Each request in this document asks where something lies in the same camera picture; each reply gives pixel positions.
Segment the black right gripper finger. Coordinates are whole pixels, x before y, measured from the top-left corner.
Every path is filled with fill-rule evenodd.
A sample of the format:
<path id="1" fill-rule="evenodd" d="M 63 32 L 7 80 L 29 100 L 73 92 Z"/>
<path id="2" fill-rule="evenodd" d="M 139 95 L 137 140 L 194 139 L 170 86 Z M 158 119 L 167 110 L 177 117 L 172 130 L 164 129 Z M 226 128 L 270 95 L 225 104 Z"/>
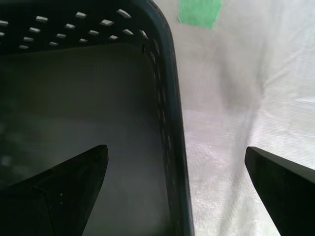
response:
<path id="1" fill-rule="evenodd" d="M 245 165 L 280 235 L 313 236 L 314 170 L 257 147 L 247 147 Z"/>
<path id="2" fill-rule="evenodd" d="M 98 145 L 0 191 L 2 236 L 81 236 L 102 187 L 107 145 Z"/>

